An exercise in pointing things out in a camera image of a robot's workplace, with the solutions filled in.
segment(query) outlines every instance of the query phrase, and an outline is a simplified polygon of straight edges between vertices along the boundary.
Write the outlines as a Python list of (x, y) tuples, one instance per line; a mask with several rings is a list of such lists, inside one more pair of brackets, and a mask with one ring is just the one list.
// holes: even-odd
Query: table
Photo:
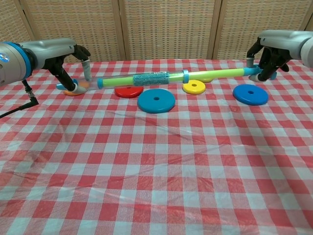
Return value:
[[(0, 119), (0, 234), (313, 234), (313, 70), (257, 84), (269, 102), (208, 83), (147, 114), (113, 90), (70, 97), (44, 70), (29, 79), (40, 105)], [(242, 68), (242, 61), (92, 63), (93, 76)], [(81, 65), (64, 67), (73, 78)], [(0, 111), (28, 100), (1, 88)]]

